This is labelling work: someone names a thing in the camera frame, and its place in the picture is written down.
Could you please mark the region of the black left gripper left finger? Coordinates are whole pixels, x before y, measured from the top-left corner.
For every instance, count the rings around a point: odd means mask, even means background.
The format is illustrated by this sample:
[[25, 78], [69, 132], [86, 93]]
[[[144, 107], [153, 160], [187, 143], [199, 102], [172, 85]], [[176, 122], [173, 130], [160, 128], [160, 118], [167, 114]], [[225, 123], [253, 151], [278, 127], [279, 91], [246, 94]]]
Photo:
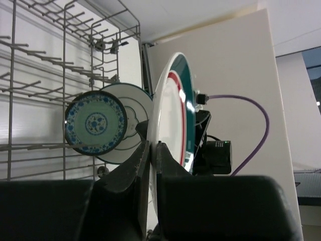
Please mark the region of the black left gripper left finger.
[[1, 240], [145, 240], [147, 126], [135, 128], [134, 153], [98, 181], [1, 182]]

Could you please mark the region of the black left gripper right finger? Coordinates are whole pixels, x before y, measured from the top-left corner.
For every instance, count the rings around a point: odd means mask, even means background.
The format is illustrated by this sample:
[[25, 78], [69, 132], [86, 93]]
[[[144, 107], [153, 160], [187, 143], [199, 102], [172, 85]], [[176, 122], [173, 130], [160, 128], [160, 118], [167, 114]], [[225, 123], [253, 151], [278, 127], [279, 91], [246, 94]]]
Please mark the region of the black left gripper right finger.
[[265, 176], [193, 176], [166, 144], [155, 150], [163, 240], [300, 240], [282, 188]]

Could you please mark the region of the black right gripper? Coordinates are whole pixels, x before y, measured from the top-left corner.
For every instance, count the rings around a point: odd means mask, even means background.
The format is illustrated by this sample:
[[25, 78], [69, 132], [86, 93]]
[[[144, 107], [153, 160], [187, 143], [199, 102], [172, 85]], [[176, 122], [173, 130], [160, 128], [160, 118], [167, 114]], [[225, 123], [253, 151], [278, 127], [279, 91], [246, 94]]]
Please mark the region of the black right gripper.
[[203, 157], [203, 147], [207, 142], [206, 131], [210, 120], [211, 114], [209, 111], [200, 110], [196, 113], [193, 173], [206, 173], [209, 168]]

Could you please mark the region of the white plate green red rim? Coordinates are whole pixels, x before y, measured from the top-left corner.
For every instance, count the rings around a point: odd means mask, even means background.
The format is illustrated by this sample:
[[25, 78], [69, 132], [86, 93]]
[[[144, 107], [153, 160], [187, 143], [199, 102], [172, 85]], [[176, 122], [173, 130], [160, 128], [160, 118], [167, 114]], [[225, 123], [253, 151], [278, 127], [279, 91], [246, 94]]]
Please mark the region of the white plate green red rim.
[[172, 157], [192, 172], [195, 151], [196, 98], [193, 78], [185, 55], [176, 52], [167, 62], [153, 95], [152, 114], [147, 128], [151, 167], [149, 187], [157, 210], [156, 145], [167, 145]]

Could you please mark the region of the large white plate blue rim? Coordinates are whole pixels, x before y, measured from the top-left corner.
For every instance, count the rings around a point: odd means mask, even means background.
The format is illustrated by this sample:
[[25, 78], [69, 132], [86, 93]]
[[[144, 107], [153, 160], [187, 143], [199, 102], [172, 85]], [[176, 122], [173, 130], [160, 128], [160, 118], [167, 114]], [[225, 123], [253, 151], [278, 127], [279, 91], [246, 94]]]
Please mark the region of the large white plate blue rim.
[[152, 111], [152, 97], [142, 88], [129, 83], [115, 83], [101, 89], [116, 96], [127, 114], [127, 129], [115, 149], [97, 159], [105, 163], [121, 164], [126, 161], [141, 143], [136, 125], [147, 121]]

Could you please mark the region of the small teal patterned plate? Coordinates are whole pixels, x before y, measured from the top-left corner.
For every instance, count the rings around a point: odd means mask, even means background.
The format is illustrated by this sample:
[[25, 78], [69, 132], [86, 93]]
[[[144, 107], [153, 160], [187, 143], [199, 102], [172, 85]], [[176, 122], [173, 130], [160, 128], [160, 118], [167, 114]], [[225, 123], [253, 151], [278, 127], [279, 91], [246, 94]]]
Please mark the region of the small teal patterned plate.
[[88, 91], [76, 97], [65, 110], [65, 140], [82, 155], [109, 153], [123, 140], [126, 130], [124, 105], [105, 91]]

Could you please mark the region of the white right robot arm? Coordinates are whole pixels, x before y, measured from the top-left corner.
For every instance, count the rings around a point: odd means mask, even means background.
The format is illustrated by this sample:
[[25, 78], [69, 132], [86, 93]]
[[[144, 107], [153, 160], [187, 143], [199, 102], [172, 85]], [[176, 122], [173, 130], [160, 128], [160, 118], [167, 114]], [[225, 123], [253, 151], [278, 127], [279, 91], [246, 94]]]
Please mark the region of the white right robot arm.
[[203, 104], [205, 104], [208, 99], [205, 94], [196, 95], [197, 111], [192, 174], [230, 174], [232, 169], [231, 142], [223, 141], [207, 134], [211, 113], [203, 110]]

